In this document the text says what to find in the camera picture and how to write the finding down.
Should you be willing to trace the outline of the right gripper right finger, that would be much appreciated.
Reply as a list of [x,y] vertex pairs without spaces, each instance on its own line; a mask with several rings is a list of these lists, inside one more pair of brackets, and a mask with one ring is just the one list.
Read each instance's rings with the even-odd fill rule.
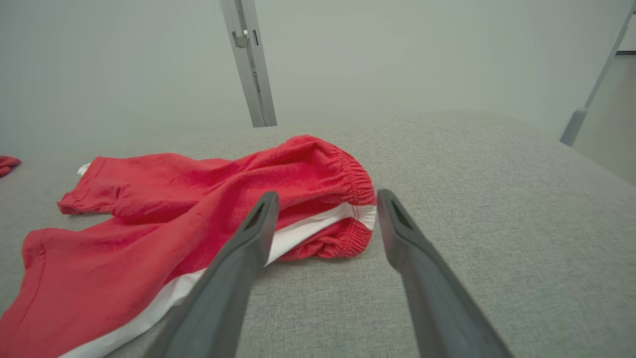
[[423,358],[511,358],[512,353],[396,195],[377,192],[386,257],[399,272]]

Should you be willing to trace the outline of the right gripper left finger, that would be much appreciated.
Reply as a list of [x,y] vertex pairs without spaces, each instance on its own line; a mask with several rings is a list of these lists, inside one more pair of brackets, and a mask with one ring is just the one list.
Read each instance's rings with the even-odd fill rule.
[[266,192],[211,261],[146,352],[148,358],[233,358],[254,278],[268,262],[279,195]]

